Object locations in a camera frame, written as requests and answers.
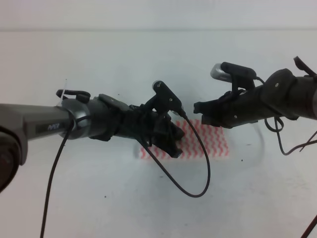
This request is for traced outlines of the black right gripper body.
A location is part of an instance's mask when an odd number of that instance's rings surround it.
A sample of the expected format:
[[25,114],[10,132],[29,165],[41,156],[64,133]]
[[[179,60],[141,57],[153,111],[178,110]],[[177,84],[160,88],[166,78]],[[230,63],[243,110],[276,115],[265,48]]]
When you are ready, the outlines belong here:
[[250,90],[233,96],[222,96],[216,100],[215,126],[233,128],[260,119],[260,91]]

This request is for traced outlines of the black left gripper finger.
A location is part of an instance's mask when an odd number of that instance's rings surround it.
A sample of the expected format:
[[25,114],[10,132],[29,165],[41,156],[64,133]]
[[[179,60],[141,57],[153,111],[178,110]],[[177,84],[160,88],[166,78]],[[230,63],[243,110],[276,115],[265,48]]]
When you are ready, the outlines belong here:
[[183,152],[177,147],[175,140],[171,138],[159,138],[156,141],[156,147],[166,152],[172,158],[178,158]]
[[173,141],[180,141],[185,135],[185,132],[172,122],[169,123],[168,130]]

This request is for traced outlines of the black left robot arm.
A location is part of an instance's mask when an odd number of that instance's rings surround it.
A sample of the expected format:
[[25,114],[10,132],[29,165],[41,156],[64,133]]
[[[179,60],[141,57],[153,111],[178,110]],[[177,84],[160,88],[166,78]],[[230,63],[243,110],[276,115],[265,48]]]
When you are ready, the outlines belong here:
[[171,121],[156,98],[145,105],[127,105],[108,95],[91,98],[87,92],[58,90],[60,106],[1,104],[0,187],[5,189],[26,162],[30,140],[59,134],[74,140],[109,141],[113,136],[141,139],[177,158],[176,142],[184,131]]

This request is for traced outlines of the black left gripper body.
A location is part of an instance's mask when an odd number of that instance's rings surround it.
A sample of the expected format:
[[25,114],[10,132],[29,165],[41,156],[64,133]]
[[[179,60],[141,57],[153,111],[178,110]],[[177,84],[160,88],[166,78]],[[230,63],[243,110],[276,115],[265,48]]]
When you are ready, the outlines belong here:
[[123,113],[123,119],[118,127],[118,136],[140,139],[150,145],[156,145],[159,138],[171,138],[168,125],[169,114],[159,115],[156,111],[145,108],[144,105],[130,105]]

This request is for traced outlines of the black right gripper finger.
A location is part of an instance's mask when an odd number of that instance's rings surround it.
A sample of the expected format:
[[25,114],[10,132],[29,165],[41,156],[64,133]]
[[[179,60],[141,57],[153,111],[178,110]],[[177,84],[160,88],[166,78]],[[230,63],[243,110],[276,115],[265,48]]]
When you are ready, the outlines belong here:
[[219,100],[194,103],[195,114],[214,115],[222,112],[222,106]]
[[206,116],[206,115],[201,116],[201,124],[211,125],[213,127],[222,127],[222,123],[220,123],[216,119],[209,117],[209,116]]

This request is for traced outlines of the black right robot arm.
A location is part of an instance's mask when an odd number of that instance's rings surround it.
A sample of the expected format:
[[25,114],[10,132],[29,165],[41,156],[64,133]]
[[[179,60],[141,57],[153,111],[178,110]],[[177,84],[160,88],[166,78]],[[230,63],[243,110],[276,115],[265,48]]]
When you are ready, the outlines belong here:
[[317,74],[299,57],[294,63],[306,75],[296,77],[288,69],[273,73],[260,86],[256,72],[228,62],[216,64],[211,77],[231,83],[232,88],[220,98],[196,102],[194,113],[201,114],[201,123],[215,127],[234,128],[273,117],[296,120],[317,118]]

